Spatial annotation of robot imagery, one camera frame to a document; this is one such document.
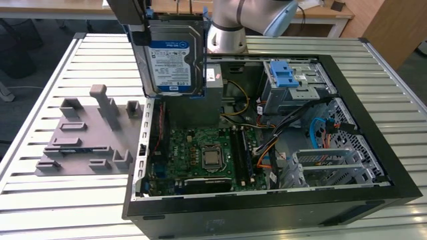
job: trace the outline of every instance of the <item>blue plastic latch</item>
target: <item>blue plastic latch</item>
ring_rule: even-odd
[[[293,70],[285,61],[270,61],[269,67],[278,88],[296,88],[300,86],[300,83],[293,78]]]

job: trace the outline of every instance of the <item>gray table surface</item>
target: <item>gray table surface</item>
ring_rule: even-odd
[[[427,194],[425,106],[369,44],[356,39],[249,37],[250,53],[325,54],[334,62],[422,194]],[[0,164],[0,239],[146,239],[121,219],[126,175],[33,175],[58,123],[63,97],[94,104],[91,84],[107,86],[115,104],[145,102],[127,39],[74,39]],[[349,225],[202,239],[425,239],[427,197],[389,207]]]

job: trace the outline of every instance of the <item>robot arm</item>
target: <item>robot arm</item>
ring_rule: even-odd
[[[236,54],[246,48],[245,30],[277,37],[289,26],[296,0],[214,0],[206,48],[210,53]]]

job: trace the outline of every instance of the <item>wire bundle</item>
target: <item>wire bundle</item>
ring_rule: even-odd
[[[262,162],[262,157],[265,156],[268,150],[272,148],[272,146],[276,144],[277,140],[278,140],[278,136],[284,131],[284,128],[286,128],[297,119],[301,118],[301,115],[306,112],[306,110],[317,105],[317,104],[324,104],[328,103],[332,99],[334,98],[334,95],[326,96],[318,100],[312,100],[309,102],[306,102],[302,106],[300,106],[297,109],[294,109],[280,121],[280,123],[277,124],[277,126],[274,127],[274,129],[272,130],[270,133],[270,138],[268,139],[268,141],[261,144],[254,153],[260,153],[260,158],[257,160],[257,164],[256,167],[262,168],[261,162]]]

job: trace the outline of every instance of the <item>sticker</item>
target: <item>sticker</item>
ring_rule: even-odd
[[[262,107],[261,106],[256,106],[256,112],[258,115],[262,115]]]
[[[154,85],[164,92],[184,92],[190,88],[190,66],[186,41],[150,41],[147,47]]]
[[[269,172],[269,179],[276,183],[277,181],[277,176],[273,174],[273,172]]]
[[[294,80],[306,80],[304,75],[294,75]]]
[[[214,70],[213,70],[213,68],[208,68],[205,70],[205,81],[206,82],[213,82],[214,81]]]

